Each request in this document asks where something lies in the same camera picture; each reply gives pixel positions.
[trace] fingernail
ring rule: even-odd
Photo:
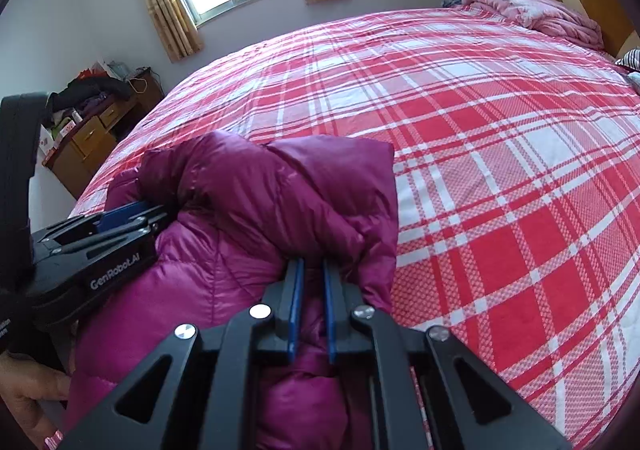
[[[42,450],[56,450],[58,445],[62,442],[62,432],[57,430],[57,432],[51,436],[44,439],[44,446]]]
[[[69,397],[69,385],[71,384],[71,378],[62,372],[56,375],[56,387],[60,395],[60,399],[66,400]]]

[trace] finger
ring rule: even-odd
[[[3,398],[6,407],[17,421],[20,428],[36,445],[37,448],[43,448],[44,439],[52,437],[56,433],[56,427],[45,416],[40,405],[28,398]]]
[[[69,350],[69,361],[68,361],[68,371],[69,374],[73,375],[76,372],[76,341],[73,340],[71,342],[71,349]]]
[[[66,400],[71,379],[64,373],[36,362],[15,362],[17,379],[13,386],[16,396],[31,400]]]

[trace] black gripper frame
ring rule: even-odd
[[[142,274],[171,220],[165,207],[140,202],[33,233],[31,267],[14,292],[0,289],[0,353],[32,327],[50,331],[80,319]]]
[[[225,325],[177,327],[60,450],[255,448],[258,373],[295,355],[303,271],[302,261],[291,262],[261,305]],[[448,329],[400,327],[367,306],[357,286],[342,283],[335,266],[325,265],[324,278],[328,358],[338,372],[360,366],[369,380],[373,448],[427,450],[425,419],[436,450],[571,448]]]

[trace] red plaid bedsheet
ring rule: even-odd
[[[74,213],[142,154],[210,130],[393,143],[394,316],[450,325],[576,448],[640,362],[640,98],[602,56],[478,10],[333,22],[177,86]]]

